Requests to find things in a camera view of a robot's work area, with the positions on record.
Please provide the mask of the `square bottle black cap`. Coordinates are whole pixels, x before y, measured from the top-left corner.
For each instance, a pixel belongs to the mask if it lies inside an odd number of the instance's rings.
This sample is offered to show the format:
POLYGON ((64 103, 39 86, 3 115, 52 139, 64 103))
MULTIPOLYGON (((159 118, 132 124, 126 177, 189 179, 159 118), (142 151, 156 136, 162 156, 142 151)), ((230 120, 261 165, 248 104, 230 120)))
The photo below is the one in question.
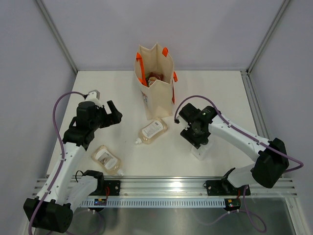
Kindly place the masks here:
POLYGON ((199 148, 194 146, 191 147, 191 153, 195 156, 199 161, 203 161, 208 154, 209 149, 211 148, 212 143, 208 143, 206 145, 200 145, 199 148))

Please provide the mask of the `clear soap bottle white label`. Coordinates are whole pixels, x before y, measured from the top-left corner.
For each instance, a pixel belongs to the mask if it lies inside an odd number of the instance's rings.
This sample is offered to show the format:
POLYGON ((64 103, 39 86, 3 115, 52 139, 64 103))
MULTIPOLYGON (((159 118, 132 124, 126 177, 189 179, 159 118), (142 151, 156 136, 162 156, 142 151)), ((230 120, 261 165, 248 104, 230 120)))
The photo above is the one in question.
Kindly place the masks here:
POLYGON ((161 118, 156 118, 150 124, 141 128, 138 132, 138 137, 135 144, 151 144, 159 136, 163 135, 168 130, 168 125, 161 118))

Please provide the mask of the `clear Malory soap bottle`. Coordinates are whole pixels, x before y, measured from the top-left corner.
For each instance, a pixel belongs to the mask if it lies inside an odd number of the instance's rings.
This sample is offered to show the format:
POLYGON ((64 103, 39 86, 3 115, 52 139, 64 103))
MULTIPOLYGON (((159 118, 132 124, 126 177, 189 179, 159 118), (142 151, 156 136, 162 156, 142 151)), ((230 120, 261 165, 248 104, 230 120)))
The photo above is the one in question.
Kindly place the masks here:
POLYGON ((121 159, 112 154, 105 145, 99 146, 91 159, 98 163, 107 175, 124 176, 121 159))

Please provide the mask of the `red Fairy dish soap bottle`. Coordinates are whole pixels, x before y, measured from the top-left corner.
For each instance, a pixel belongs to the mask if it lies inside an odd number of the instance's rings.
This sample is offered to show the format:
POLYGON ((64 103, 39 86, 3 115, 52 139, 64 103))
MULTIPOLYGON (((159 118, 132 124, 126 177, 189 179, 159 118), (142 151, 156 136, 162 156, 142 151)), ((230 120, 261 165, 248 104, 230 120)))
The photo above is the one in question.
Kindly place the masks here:
POLYGON ((157 80, 162 81, 163 80, 164 75, 160 72, 150 72, 147 76, 146 76, 146 84, 147 87, 150 87, 154 82, 156 82, 157 80))

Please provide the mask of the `floral canvas tote bag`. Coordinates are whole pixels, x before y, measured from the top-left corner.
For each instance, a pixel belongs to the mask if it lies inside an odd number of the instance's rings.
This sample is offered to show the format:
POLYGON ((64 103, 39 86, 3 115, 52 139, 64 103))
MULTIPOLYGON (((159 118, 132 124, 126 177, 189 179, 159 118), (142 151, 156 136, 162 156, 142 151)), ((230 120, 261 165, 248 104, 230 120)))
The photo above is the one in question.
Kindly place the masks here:
POLYGON ((178 81, 178 78, 168 48, 162 47, 158 43, 151 49, 140 45, 134 61, 134 73, 142 95, 147 119, 171 116, 175 104, 174 83, 178 81), (150 72, 160 72, 164 77, 162 81, 157 80, 150 87, 147 87, 146 76, 150 72))

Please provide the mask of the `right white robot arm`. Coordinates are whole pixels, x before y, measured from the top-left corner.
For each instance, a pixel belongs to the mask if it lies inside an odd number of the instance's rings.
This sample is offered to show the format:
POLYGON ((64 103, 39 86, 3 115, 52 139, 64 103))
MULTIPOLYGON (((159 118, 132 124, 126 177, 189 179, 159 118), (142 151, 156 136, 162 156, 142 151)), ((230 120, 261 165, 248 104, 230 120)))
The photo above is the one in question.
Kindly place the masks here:
POLYGON ((246 131, 219 114, 212 106, 203 110, 187 103, 175 118, 175 123, 186 122, 180 135, 191 145, 192 154, 203 160, 212 146, 211 135, 222 138, 240 149, 253 161, 241 168, 231 168, 219 180, 207 180, 204 187, 209 196, 242 195, 250 184, 258 183, 265 188, 273 188, 289 167, 285 158, 286 148, 282 140, 270 141, 246 131))

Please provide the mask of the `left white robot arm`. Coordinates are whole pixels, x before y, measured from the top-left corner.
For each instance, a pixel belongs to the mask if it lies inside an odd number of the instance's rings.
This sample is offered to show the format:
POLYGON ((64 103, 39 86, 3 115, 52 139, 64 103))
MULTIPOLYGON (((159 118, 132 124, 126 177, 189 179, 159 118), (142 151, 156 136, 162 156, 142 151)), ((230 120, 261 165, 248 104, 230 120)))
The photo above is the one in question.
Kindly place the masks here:
POLYGON ((98 129, 119 124, 122 114, 114 103, 107 102, 110 113, 95 101, 78 104, 76 116, 72 119, 61 140, 61 156, 46 183, 35 198, 27 198, 23 209, 29 220, 28 232, 32 228, 65 233, 78 206, 89 195, 110 195, 112 185, 104 179, 104 174, 86 170, 76 185, 69 190, 75 168, 84 157, 89 144, 98 129))

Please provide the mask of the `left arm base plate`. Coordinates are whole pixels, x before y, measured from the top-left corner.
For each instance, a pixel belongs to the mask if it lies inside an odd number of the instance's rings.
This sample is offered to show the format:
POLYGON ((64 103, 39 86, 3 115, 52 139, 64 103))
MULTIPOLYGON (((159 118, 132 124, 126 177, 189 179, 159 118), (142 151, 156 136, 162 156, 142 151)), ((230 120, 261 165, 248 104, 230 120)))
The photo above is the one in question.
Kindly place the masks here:
POLYGON ((106 196, 119 196, 120 195, 120 180, 105 180, 105 195, 106 196))

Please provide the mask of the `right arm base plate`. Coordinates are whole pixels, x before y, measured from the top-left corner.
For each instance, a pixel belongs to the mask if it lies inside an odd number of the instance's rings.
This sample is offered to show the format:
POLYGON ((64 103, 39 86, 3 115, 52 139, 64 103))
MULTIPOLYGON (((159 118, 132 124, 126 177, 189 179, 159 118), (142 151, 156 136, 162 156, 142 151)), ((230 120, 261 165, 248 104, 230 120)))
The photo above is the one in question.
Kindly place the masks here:
POLYGON ((207 180, 203 187, 208 196, 243 196, 245 186, 234 187, 231 183, 224 180, 207 180))

